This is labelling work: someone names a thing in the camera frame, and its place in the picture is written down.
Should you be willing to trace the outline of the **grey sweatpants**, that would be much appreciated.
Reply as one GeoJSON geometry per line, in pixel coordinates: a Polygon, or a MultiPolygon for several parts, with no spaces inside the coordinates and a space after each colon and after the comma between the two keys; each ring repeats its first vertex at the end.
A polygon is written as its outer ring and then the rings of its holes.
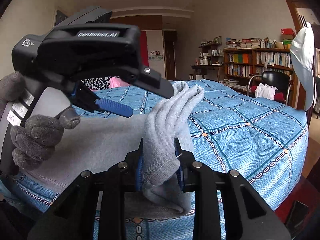
{"type": "Polygon", "coordinates": [[[27,171],[32,180],[61,193],[84,170],[108,170],[137,148],[143,149],[138,182],[141,191],[125,194],[125,215],[138,218],[175,218],[191,208],[191,194],[184,193],[176,171],[181,148],[193,151],[188,117],[203,99],[204,89],[184,81],[173,84],[174,96],[158,102],[150,113],[130,118],[82,118],[64,133],[54,155],[39,168],[27,171]]]}

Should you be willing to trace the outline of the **red wardrobe door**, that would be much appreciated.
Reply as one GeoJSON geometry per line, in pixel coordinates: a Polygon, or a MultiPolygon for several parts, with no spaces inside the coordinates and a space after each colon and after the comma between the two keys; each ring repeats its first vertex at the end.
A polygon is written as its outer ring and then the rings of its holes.
{"type": "Polygon", "coordinates": [[[140,55],[142,59],[142,64],[144,66],[149,66],[149,58],[148,58],[148,41],[146,31],[142,30],[140,32],[140,55]]]}

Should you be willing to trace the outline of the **leopard print cloth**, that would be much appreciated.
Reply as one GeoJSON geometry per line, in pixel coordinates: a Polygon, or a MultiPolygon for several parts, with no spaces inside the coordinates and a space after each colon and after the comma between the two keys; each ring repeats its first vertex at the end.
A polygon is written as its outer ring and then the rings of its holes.
{"type": "Polygon", "coordinates": [[[111,88],[111,80],[110,77],[97,77],[91,79],[84,79],[81,82],[90,90],[104,90],[111,88]]]}

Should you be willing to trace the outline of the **pink quilt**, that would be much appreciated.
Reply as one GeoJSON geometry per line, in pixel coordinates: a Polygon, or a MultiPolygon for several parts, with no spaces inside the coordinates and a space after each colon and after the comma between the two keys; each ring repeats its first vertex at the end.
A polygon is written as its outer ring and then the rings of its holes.
{"type": "Polygon", "coordinates": [[[110,77],[110,88],[128,87],[130,84],[119,77],[110,77]]]}

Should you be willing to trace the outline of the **dark wooden desk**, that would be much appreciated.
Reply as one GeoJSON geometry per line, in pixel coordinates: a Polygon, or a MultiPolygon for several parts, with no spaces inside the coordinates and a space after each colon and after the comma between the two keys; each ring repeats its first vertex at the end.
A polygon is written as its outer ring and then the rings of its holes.
{"type": "Polygon", "coordinates": [[[191,76],[193,80],[196,80],[196,76],[200,75],[203,79],[205,79],[205,75],[208,74],[209,70],[216,70],[216,82],[220,82],[221,78],[224,77],[224,66],[222,64],[212,64],[212,65],[191,65],[192,70],[194,71],[191,76]]]}

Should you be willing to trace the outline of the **blue patterned bedspread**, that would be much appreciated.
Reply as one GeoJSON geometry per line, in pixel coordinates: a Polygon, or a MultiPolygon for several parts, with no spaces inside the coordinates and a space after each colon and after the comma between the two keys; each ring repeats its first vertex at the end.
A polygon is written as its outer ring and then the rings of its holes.
{"type": "MultiPolygon", "coordinates": [[[[215,171],[238,170],[276,210],[300,179],[308,146],[306,114],[265,98],[250,98],[209,80],[187,81],[204,89],[204,98],[188,118],[195,159],[215,171]]],[[[161,98],[137,87],[97,90],[97,96],[129,105],[134,118],[145,117],[161,98]]],[[[1,193],[21,212],[44,212],[60,188],[41,185],[40,171],[1,181],[1,193]]],[[[127,239],[192,239],[195,192],[191,210],[169,219],[126,218],[127,239]]]]}

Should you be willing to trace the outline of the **wooden bookshelf with books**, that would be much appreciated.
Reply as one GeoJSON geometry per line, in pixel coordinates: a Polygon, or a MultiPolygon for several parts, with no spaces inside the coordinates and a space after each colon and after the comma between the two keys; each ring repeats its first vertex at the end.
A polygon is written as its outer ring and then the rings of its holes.
{"type": "MultiPolygon", "coordinates": [[[[223,49],[224,83],[246,94],[249,74],[262,74],[265,71],[280,72],[287,74],[293,81],[290,45],[290,41],[277,42],[269,38],[242,40],[227,38],[223,49]]],[[[253,79],[252,91],[261,83],[260,77],[253,79]]]]}

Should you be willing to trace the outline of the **white garment on chair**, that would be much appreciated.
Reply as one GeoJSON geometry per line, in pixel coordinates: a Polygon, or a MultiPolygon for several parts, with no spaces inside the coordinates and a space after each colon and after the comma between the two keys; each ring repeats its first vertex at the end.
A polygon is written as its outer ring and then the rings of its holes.
{"type": "Polygon", "coordinates": [[[255,97],[256,98],[266,98],[268,100],[274,100],[274,96],[278,89],[273,86],[269,86],[266,84],[259,84],[255,90],[255,97]]]}

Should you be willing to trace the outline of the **black chair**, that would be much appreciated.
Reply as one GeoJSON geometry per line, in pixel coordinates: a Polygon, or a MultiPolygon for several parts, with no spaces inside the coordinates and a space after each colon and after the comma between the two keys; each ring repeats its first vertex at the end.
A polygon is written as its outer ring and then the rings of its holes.
{"type": "Polygon", "coordinates": [[[276,87],[278,89],[276,93],[280,94],[282,97],[280,98],[279,96],[276,96],[276,102],[284,103],[285,105],[289,104],[290,89],[293,86],[293,81],[287,74],[265,71],[262,74],[249,74],[249,77],[250,79],[246,91],[247,96],[255,93],[255,90],[252,91],[251,89],[251,82],[253,81],[253,79],[260,77],[262,83],[264,83],[265,85],[276,87]]]}

